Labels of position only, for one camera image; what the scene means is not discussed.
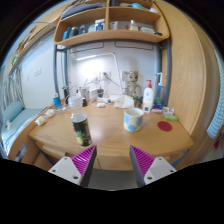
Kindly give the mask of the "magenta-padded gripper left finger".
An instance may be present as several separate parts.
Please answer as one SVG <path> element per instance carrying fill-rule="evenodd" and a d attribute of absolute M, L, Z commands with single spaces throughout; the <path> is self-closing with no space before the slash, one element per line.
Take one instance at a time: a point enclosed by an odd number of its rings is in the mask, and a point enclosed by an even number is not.
<path fill-rule="evenodd" d="M 76 185 L 87 187 L 97 156 L 97 146 L 93 145 L 73 157 L 62 157 L 49 172 Z"/>

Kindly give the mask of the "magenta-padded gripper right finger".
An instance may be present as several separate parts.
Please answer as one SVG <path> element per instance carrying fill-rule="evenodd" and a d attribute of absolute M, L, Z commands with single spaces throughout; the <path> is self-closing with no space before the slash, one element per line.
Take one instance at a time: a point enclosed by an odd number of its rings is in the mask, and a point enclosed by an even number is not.
<path fill-rule="evenodd" d="M 176 171 L 163 157 L 153 157 L 131 145 L 130 158 L 138 187 L 143 187 Z"/>

